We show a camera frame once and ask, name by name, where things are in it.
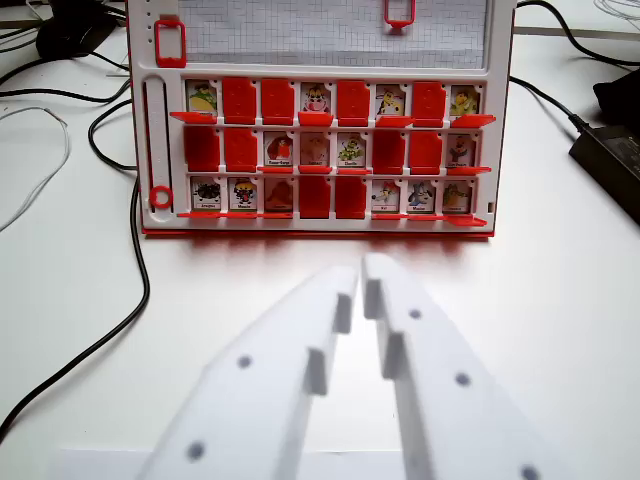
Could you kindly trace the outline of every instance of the guess who game board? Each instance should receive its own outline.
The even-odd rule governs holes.
[[[493,235],[515,0],[129,0],[145,233]]]

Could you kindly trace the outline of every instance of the character card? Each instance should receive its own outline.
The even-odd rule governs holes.
[[[473,85],[453,85],[451,87],[451,107],[449,116],[453,119],[469,113],[478,113],[480,94]]]
[[[359,133],[338,133],[338,167],[364,167],[365,145],[366,142]]]
[[[191,177],[191,209],[220,211],[220,184],[214,177]]]
[[[435,198],[436,188],[429,180],[410,180],[407,213],[433,213]]]
[[[476,142],[471,135],[448,135],[445,167],[472,167],[475,153]]]
[[[377,85],[376,115],[404,115],[404,98],[399,85]]]
[[[393,180],[373,180],[371,211],[398,213],[400,211],[400,187]]]
[[[444,182],[442,213],[469,213],[471,186],[465,180]]]
[[[303,83],[300,85],[301,112],[331,112],[331,92],[323,83]]]
[[[287,178],[264,179],[265,212],[293,212],[293,185]]]
[[[218,115],[216,88],[209,80],[186,80],[187,111]]]
[[[264,132],[264,164],[271,167],[293,165],[293,140],[285,132]]]
[[[258,189],[246,177],[229,178],[229,210],[255,212],[258,210]]]
[[[329,139],[324,134],[300,134],[300,165],[329,165]]]

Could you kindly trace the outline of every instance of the black cable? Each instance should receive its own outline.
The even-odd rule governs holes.
[[[120,65],[119,63],[114,62],[110,58],[107,58],[104,55],[100,55],[98,52],[89,52],[89,55],[93,55],[94,57],[98,57],[100,60],[104,60],[105,62],[110,63],[111,65],[113,65],[114,67],[121,68],[122,70],[126,70],[127,72],[129,71],[129,67],[128,66]]]
[[[31,67],[37,67],[38,65],[42,65],[44,63],[49,63],[49,62],[54,62],[54,61],[56,61],[56,60],[55,59],[47,59],[47,60],[45,60],[44,58],[38,58],[37,60],[33,60],[31,62],[25,63],[24,65],[20,65],[19,67],[14,68],[10,72],[5,73],[2,77],[0,77],[0,85],[2,85],[4,82],[9,80],[10,78],[15,77],[19,73],[22,73],[25,70],[30,69]]]
[[[52,88],[24,88],[22,90],[9,90],[7,92],[0,92],[0,98],[2,97],[15,97],[17,95],[30,95],[32,93],[45,93],[48,95],[61,95],[63,97],[75,98],[77,100],[84,100],[85,102],[93,103],[111,103],[117,99],[120,95],[129,89],[131,80],[127,79],[116,93],[110,97],[89,97],[80,93],[67,92],[66,90],[55,90]]]
[[[529,83],[529,82],[527,82],[525,80],[522,80],[522,79],[520,79],[518,77],[514,77],[513,75],[509,76],[509,81],[513,82],[513,83],[516,83],[516,84],[526,88],[531,93],[534,93],[534,94],[538,95],[540,98],[543,98],[544,100],[549,102],[554,107],[557,107],[560,110],[562,110],[567,115],[567,117],[569,117],[569,120],[571,121],[571,123],[573,123],[573,125],[578,129],[578,131],[580,133],[585,132],[587,130],[589,130],[589,131],[591,130],[591,127],[589,126],[589,124],[587,122],[585,122],[578,114],[573,113],[565,105],[560,103],[558,100],[553,98],[551,95],[549,95],[547,93],[544,93],[542,90],[540,90],[535,85],[533,85],[533,84],[531,84],[531,83]]]
[[[91,149],[98,156],[98,158],[100,160],[102,160],[104,163],[106,163],[110,167],[116,168],[118,170],[134,171],[134,170],[137,170],[138,167],[136,167],[135,165],[122,165],[121,163],[118,163],[115,160],[112,160],[111,158],[107,157],[104,153],[102,153],[100,151],[100,149],[96,145],[96,142],[93,139],[93,136],[95,134],[96,129],[98,128],[98,126],[100,126],[100,123],[102,123],[102,121],[105,118],[107,118],[109,115],[111,115],[116,110],[119,110],[120,108],[124,107],[125,105],[129,105],[129,104],[131,104],[131,100],[125,100],[123,102],[120,102],[117,105],[114,105],[113,107],[111,107],[106,112],[104,112],[98,118],[96,118],[93,121],[93,123],[89,126],[88,136],[89,136],[89,145],[91,145]]]
[[[133,193],[131,194],[131,204],[129,207],[129,225],[131,227],[131,241],[133,242],[133,249],[136,255],[136,262],[138,263],[138,269],[140,270],[140,276],[142,277],[143,293],[142,299],[133,309],[133,311],[122,322],[116,325],[109,333],[107,333],[100,340],[95,342],[80,355],[76,356],[73,360],[67,363],[64,367],[54,373],[47,380],[42,382],[36,388],[34,388],[27,396],[25,396],[18,404],[13,407],[9,415],[4,419],[2,425],[0,425],[0,444],[11,430],[11,425],[15,422],[20,412],[35,400],[41,393],[54,385],[57,381],[62,379],[71,370],[77,367],[80,363],[86,360],[91,354],[95,353],[102,346],[104,346],[109,340],[113,339],[121,331],[131,325],[132,322],[138,318],[140,313],[145,309],[147,303],[149,303],[149,297],[151,295],[151,283],[149,282],[149,274],[147,273],[147,267],[144,264],[144,257],[142,256],[142,250],[140,249],[140,238],[138,237],[138,223],[136,216],[136,206],[138,204],[138,187],[139,179],[136,177],[135,184],[133,185]]]
[[[107,12],[115,13],[116,16],[119,16],[123,20],[127,19],[127,14],[124,10],[120,10],[119,8],[112,7],[110,5],[102,5],[102,8],[104,8]]]
[[[525,80],[521,80],[518,77],[514,77],[513,75],[509,76],[509,81],[513,82],[513,83],[517,83],[518,85],[526,88],[527,90],[530,90],[532,93],[535,93],[539,97],[544,98],[547,102],[549,102],[550,104],[554,105],[555,107],[558,107],[560,110],[562,110],[564,113],[566,113],[568,117],[570,117],[572,115],[575,115],[565,105],[560,103],[558,100],[553,98],[551,95],[548,95],[548,94],[544,93],[542,90],[540,90],[535,85],[533,85],[533,84],[531,84],[531,83],[529,83],[529,82],[527,82]]]
[[[19,45],[13,45],[12,47],[2,48],[0,49],[0,53],[12,52],[14,50],[18,50],[20,48],[31,45],[32,43],[36,43],[35,38],[32,38],[31,40],[27,40],[26,42],[20,43]]]
[[[553,5],[551,5],[549,2],[545,2],[544,0],[525,0],[523,2],[519,2],[516,8],[528,7],[532,5],[543,7],[549,10],[560,23],[560,26],[562,27],[562,30],[564,30],[564,33],[567,35],[567,39],[571,42],[571,45],[573,45],[576,49],[578,49],[580,52],[584,53],[585,55],[588,55],[591,58],[595,58],[596,60],[600,60],[601,62],[608,63],[609,65],[616,65],[616,66],[624,65],[628,67],[640,66],[640,62],[632,62],[628,60],[620,60],[617,58],[607,57],[606,55],[601,55],[599,53],[596,53],[580,45],[578,41],[575,39],[575,37],[573,36],[573,34],[571,33],[571,29],[569,28],[569,25],[567,25],[567,22],[564,20],[564,18],[562,17],[558,9]]]
[[[44,23],[44,22],[40,22],[37,25],[32,25],[30,27],[20,28],[18,30],[14,30],[13,32],[3,33],[2,35],[0,35],[0,40],[2,40],[3,38],[15,37],[16,35],[20,35],[22,33],[28,32],[29,30],[40,28],[41,23]]]

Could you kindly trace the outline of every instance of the grid paper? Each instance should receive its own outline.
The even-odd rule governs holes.
[[[487,0],[178,0],[189,62],[482,68]],[[410,0],[389,0],[391,19]]]

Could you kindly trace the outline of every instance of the white table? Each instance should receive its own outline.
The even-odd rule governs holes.
[[[116,58],[113,39],[100,50]],[[632,42],[591,40],[624,58]],[[513,73],[591,120],[591,86],[622,71],[564,38],[517,37]],[[30,58],[3,57],[7,71]],[[97,59],[33,69],[3,89],[44,85],[110,94],[121,80]],[[141,295],[128,233],[133,180],[95,158],[87,140],[104,107],[61,97],[73,153],[35,205],[0,235],[0,412],[119,322]],[[462,331],[532,425],[582,480],[634,478],[640,451],[640,229],[568,156],[571,124],[513,85],[497,235],[488,241],[147,238],[151,302],[138,323],[28,409],[0,448],[0,478],[46,478],[60,447],[149,449],[217,351],[305,277],[383,251],[405,262]],[[58,161],[62,139],[44,114],[0,124],[0,217]],[[133,163],[128,114],[97,134]],[[327,398],[315,402],[310,450],[399,448],[394,398],[378,371],[373,324],[355,311],[338,344]]]

